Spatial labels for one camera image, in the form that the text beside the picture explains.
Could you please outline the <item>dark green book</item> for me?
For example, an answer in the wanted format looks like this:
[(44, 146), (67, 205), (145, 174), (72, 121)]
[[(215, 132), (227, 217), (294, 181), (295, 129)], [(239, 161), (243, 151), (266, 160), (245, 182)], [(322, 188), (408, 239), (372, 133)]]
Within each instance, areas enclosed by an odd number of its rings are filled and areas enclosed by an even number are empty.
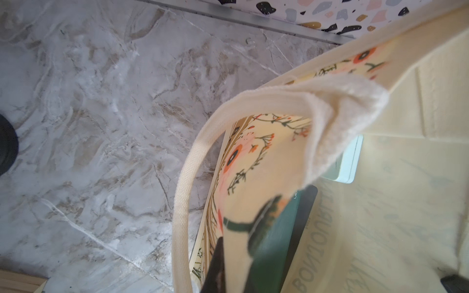
[(247, 293), (279, 293), (318, 194), (316, 186), (298, 191), (279, 215), (256, 254)]

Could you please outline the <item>cream floral canvas bag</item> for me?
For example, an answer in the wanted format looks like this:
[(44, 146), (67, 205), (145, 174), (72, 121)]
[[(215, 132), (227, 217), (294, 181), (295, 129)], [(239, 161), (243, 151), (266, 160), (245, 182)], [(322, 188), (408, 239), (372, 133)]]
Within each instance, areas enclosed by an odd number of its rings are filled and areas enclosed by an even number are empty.
[[(354, 181), (322, 178), (359, 135)], [(469, 290), (467, 1), (432, 1), (221, 105), (178, 179), (173, 290), (201, 290), (223, 238), (225, 292), (245, 293), (267, 237), (250, 256), (251, 223), (311, 185), (280, 293)]]

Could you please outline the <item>light mint pencil case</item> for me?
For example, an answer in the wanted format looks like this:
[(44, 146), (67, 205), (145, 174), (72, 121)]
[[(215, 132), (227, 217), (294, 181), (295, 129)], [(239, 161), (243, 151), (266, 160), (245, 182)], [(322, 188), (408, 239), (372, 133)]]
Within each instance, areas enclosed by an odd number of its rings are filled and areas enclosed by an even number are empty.
[(363, 136), (359, 135), (321, 177), (338, 183), (351, 184), (357, 171), (362, 145)]

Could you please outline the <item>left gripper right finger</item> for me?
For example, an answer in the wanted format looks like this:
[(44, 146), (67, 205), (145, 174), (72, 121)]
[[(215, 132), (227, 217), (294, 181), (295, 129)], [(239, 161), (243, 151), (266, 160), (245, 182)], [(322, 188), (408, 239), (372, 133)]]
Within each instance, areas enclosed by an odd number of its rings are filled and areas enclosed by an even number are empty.
[(281, 199), (282, 196), (277, 195), (267, 201), (251, 223), (247, 245), (250, 256), (255, 256), (263, 239), (278, 217)]

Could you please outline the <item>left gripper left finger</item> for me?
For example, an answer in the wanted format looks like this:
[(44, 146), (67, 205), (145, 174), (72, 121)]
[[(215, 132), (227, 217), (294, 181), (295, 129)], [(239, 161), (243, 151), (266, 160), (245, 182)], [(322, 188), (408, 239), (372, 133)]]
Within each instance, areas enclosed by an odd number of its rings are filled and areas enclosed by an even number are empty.
[(200, 293), (225, 293), (225, 263), (223, 238), (217, 240), (209, 270)]

